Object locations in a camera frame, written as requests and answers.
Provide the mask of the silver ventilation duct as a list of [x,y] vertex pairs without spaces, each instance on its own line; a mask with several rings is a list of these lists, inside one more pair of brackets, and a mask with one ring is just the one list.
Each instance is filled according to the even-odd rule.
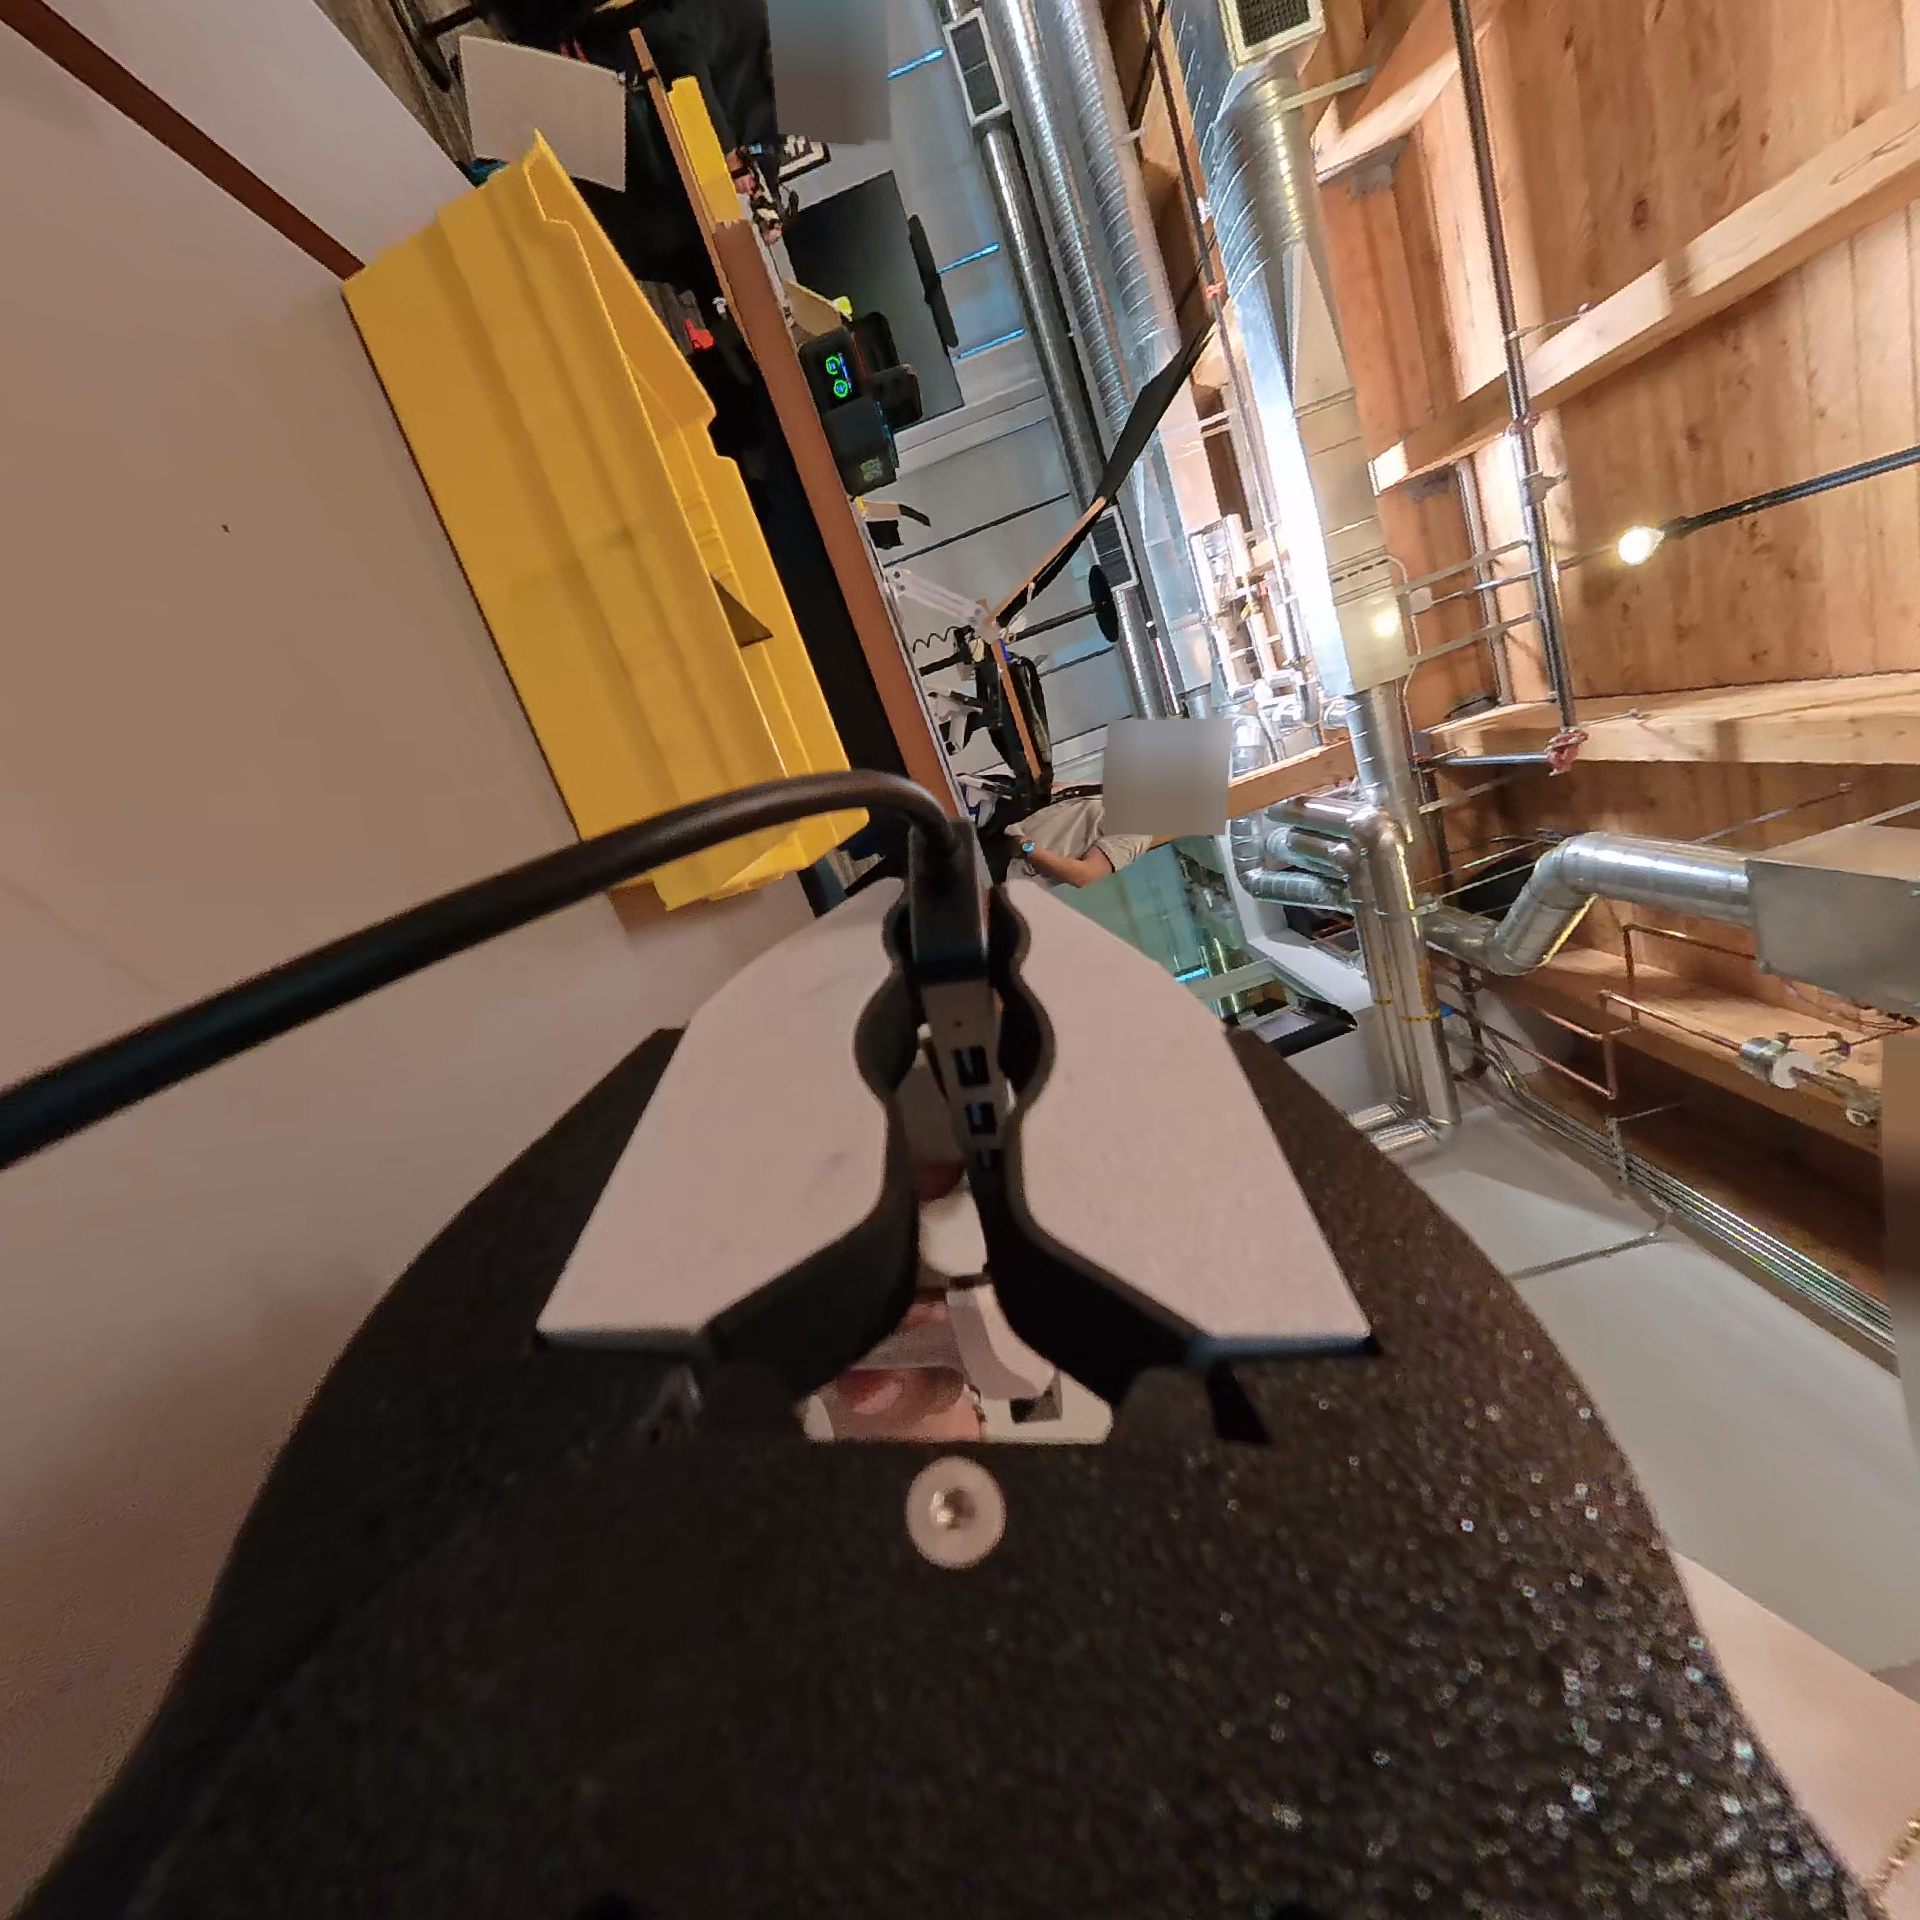
[[[1198,135],[1198,166],[1222,270],[1229,374],[1254,436],[1254,492],[1285,554],[1286,616],[1325,702],[1345,703],[1358,791],[1273,799],[1254,853],[1254,816],[1232,826],[1249,899],[1305,906],[1305,876],[1345,887],[1376,1007],[1400,1119],[1386,1140],[1441,1135],[1458,1122],[1449,1042],[1434,991],[1411,863],[1421,795],[1412,776],[1404,682],[1404,603],[1361,444],[1355,389],[1331,301],[1325,228],[1299,72],[1285,51],[1241,60],[1222,4],[1170,4],[1178,79]],[[987,4],[1008,62],[1025,152],[1041,165],[1065,245],[1097,240],[1096,268],[1068,268],[1096,334],[1114,320],[1120,270],[1146,262],[1146,213],[1123,162],[1109,42],[1083,4]]]

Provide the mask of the rectangular metal duct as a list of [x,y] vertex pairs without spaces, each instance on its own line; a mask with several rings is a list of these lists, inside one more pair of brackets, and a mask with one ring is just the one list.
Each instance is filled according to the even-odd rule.
[[1366,971],[1400,1014],[1437,1020],[1428,952],[1488,975],[1546,966],[1595,901],[1745,928],[1779,979],[1890,1014],[1918,1012],[1916,830],[1853,822],[1766,853],[1725,853],[1619,832],[1547,847],[1501,919],[1421,902],[1408,839],[1378,806],[1286,802],[1229,830],[1240,885],[1262,901],[1305,902],[1286,883],[1361,887],[1376,926]]

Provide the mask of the black device with green screen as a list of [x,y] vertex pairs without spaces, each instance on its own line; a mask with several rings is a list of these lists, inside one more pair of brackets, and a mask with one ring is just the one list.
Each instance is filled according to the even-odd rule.
[[886,490],[898,436],[963,403],[958,328],[923,222],[881,174],[790,218],[785,247],[795,290],[827,301],[801,366],[843,492]]

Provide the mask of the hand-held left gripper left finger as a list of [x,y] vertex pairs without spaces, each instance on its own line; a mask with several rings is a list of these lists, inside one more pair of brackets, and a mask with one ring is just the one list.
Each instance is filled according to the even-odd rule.
[[915,1295],[918,1206],[858,1054],[898,986],[858,895],[742,966],[690,1020],[542,1308],[555,1344],[862,1352]]

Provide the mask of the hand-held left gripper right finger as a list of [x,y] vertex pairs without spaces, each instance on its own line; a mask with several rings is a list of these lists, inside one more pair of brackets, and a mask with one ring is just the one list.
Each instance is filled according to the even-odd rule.
[[1365,1352],[1370,1318],[1210,1006],[1065,901],[1006,907],[1019,1232],[1201,1362]]

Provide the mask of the yellow plastic bin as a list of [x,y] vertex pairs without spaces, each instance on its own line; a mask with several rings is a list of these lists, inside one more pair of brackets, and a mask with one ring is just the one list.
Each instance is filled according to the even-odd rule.
[[582,839],[848,771],[714,403],[539,135],[344,295]]

